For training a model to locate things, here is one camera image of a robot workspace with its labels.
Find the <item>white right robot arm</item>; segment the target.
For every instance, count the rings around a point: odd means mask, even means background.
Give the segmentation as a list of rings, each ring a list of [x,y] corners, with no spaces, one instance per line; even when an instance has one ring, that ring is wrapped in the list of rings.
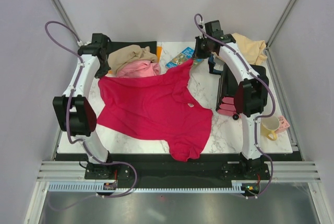
[[[206,59],[213,53],[220,56],[232,72],[238,87],[234,95],[236,112],[241,115],[243,128],[242,155],[247,160],[261,157],[258,137],[258,124],[267,104],[268,95],[272,95],[264,76],[259,75],[241,54],[235,39],[224,34],[218,20],[204,23],[203,17],[196,14],[195,25],[201,32],[197,36],[193,59]]]

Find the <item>black pink drawer organizer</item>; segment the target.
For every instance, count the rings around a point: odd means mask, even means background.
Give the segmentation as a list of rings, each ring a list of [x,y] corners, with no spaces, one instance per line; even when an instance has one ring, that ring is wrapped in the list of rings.
[[[268,91],[258,80],[245,81],[240,85],[227,64],[224,64],[216,101],[219,114],[238,120],[241,113],[247,116],[262,113],[267,101]]]

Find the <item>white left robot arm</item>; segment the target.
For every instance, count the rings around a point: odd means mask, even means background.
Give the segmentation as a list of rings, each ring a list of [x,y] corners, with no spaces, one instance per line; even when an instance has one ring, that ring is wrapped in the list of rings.
[[[80,144],[89,162],[97,163],[96,172],[104,179],[114,174],[114,165],[107,161],[109,152],[101,143],[97,132],[97,116],[88,101],[94,79],[108,74],[108,44],[110,38],[94,33],[91,43],[82,45],[75,53],[78,63],[62,96],[54,97],[53,108],[59,126],[67,134],[70,144]]]

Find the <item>magenta t shirt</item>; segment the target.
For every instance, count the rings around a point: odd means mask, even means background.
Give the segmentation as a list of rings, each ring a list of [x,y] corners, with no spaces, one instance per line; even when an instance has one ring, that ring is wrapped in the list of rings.
[[[189,92],[193,60],[165,74],[141,78],[103,77],[104,108],[97,123],[141,140],[164,140],[173,159],[198,159],[210,137],[213,112]]]

